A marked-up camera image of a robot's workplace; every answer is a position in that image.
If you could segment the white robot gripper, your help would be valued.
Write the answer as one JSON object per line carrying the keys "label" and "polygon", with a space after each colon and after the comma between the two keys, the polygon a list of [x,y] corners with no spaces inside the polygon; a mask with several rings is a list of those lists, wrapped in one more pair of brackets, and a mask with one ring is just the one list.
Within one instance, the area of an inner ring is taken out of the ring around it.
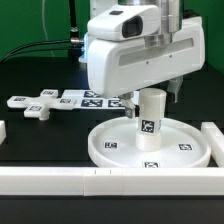
{"label": "white robot gripper", "polygon": [[148,47],[143,38],[124,42],[94,40],[88,50],[90,89],[104,97],[119,96],[125,115],[133,119],[136,106],[132,92],[169,80],[170,102],[178,101],[183,75],[202,68],[205,42],[202,19],[185,19],[182,29],[165,46]]}

